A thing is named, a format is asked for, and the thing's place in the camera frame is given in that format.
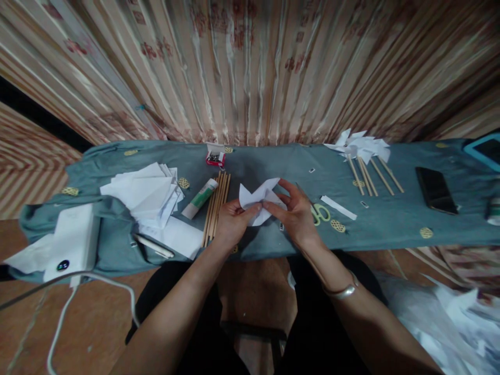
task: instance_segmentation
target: silver bangle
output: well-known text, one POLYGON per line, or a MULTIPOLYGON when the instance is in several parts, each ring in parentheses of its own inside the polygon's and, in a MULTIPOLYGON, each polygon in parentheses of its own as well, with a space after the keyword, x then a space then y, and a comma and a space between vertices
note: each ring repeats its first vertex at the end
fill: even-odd
POLYGON ((354 285, 350 284, 347 286, 346 289, 344 289, 343 291, 338 292, 338 293, 334 293, 332 291, 329 291, 323 285, 323 290, 327 294, 327 296, 335 298, 335 299, 344 299, 344 298, 349 297, 351 294, 354 293, 354 291, 356 290, 356 287, 359 286, 359 281, 358 281, 358 278, 356 277, 356 275, 351 270, 348 270, 348 271, 353 276, 354 285))

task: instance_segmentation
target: plastic bag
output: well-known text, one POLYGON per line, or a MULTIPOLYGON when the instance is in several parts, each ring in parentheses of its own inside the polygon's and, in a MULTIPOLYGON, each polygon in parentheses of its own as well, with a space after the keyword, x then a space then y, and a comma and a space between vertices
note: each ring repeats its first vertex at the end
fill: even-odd
POLYGON ((500 374, 500 303, 477 302, 477 290, 461 294, 376 273, 389 309, 446 375, 500 374))

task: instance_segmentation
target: smartphone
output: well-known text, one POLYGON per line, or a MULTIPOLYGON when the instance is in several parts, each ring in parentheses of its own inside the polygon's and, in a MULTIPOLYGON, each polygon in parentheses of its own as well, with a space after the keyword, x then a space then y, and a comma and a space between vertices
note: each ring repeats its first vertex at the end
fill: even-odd
POLYGON ((422 167, 417 167, 415 170, 427 206, 447 214, 458 215, 457 207, 448 190, 443 174, 422 167))

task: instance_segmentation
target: charging cable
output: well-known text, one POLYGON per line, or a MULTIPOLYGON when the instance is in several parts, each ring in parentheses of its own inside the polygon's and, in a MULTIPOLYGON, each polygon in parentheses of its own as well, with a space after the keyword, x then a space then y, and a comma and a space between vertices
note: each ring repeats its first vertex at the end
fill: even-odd
MULTIPOLYGON (((133 321, 134 321, 134 323, 135 323, 135 325, 137 327, 140 326, 139 320, 138 320, 138 318, 137 318, 137 316, 135 314, 135 294, 134 294, 134 289, 132 289, 130 286, 128 286, 126 284, 123 284, 121 282, 109 279, 109 278, 107 278, 105 276, 102 276, 102 275, 100 275, 98 273, 89 272, 89 271, 78 271, 78 272, 68 273, 66 275, 63 275, 63 276, 60 276, 58 278, 52 279, 50 281, 47 281, 46 283, 43 283, 41 285, 38 285, 38 286, 34 287, 33 289, 27 291, 26 293, 23 293, 20 296, 17 296, 16 298, 13 298, 10 301, 8 301, 8 302, 0 305, 0 311, 6 309, 9 306, 12 306, 15 303, 18 303, 19 301, 22 301, 23 299, 29 297, 33 293, 36 293, 36 292, 38 292, 40 290, 43 290, 43 289, 47 288, 48 286, 50 286, 52 284, 55 284, 58 281, 65 280, 65 279, 68 279, 68 278, 72 278, 72 277, 75 277, 75 276, 79 276, 79 277, 80 276, 87 276, 87 277, 89 277, 91 279, 101 280, 101 281, 104 281, 105 283, 108 283, 108 284, 111 284, 111 285, 114 285, 114 286, 119 286, 120 288, 126 289, 130 293, 130 310, 132 312, 132 319, 133 319, 133 321)), ((78 285, 76 285, 76 286, 73 287, 73 292, 71 292, 71 296, 68 298, 68 300, 66 301, 66 304, 64 305, 64 307, 63 307, 63 309, 61 311, 61 315, 59 317, 59 322, 57 323, 56 333, 54 334, 54 338, 52 340, 51 348, 48 351, 48 356, 47 356, 47 370, 48 370, 48 372, 49 372, 50 375, 57 375, 56 371, 52 367, 52 356, 54 355, 54 349, 56 347, 57 340, 59 338, 59 334, 60 334, 61 328, 63 326, 62 322, 64 321, 64 316, 66 314, 66 310, 68 309, 69 304, 73 300, 74 295, 77 293, 77 290, 78 290, 78 285)))

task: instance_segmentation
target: blue-gray cloth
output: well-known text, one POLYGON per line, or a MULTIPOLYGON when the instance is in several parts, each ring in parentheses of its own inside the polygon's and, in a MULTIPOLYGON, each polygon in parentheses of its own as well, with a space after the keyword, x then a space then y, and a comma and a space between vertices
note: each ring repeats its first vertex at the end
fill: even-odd
MULTIPOLYGON (((346 227, 337 232, 330 222, 322 222, 318 231, 329 248, 346 251, 378 250, 388 248, 463 244, 500 245, 500 230, 486 222, 488 201, 499 193, 500 181, 487 166, 461 151, 464 140, 394 144, 391 146, 389 167, 403 186, 400 193, 383 170, 395 196, 391 196, 371 165, 370 175, 379 193, 378 197, 361 196, 353 185, 353 174, 348 163, 337 152, 323 145, 302 146, 288 144, 278 147, 234 147, 226 154, 226 171, 231 173, 228 200, 238 197, 240 183, 253 192, 265 180, 282 177, 298 182, 313 203, 320 203, 330 211, 332 219, 346 227), (457 205, 459 215, 452 216, 428 208, 423 200, 415 167, 426 167, 444 173, 448 187, 457 205), (358 215, 353 221, 320 200, 326 195, 358 215), (360 202, 369 206, 365 208, 360 202), (433 237, 424 239, 420 229, 430 228, 433 237)), ((178 168, 178 177, 186 178, 191 187, 186 198, 173 215, 203 230, 207 204, 193 220, 181 211, 206 181, 215 177, 219 169, 205 163, 207 147, 204 144, 185 144, 164 141, 125 141, 94 147, 81 161, 67 167, 68 186, 78 188, 79 195, 57 194, 43 205, 26 206, 20 224, 33 243, 54 232, 61 210, 75 205, 95 202, 96 214, 102 218, 99 233, 98 259, 95 271, 116 277, 156 267, 165 259, 149 248, 137 246, 131 233, 134 220, 117 199, 101 196, 99 187, 110 182, 118 173, 136 171, 158 162, 178 168), (126 151, 138 150, 126 156, 126 151)), ((285 193, 278 186, 276 192, 285 193)), ((260 227, 247 228, 239 244, 239 252, 230 260, 257 260, 296 254, 279 222, 270 218, 260 227)), ((180 254, 173 260, 189 261, 180 254)), ((25 275, 15 269, 11 274, 19 279, 40 281, 41 273, 25 275)))

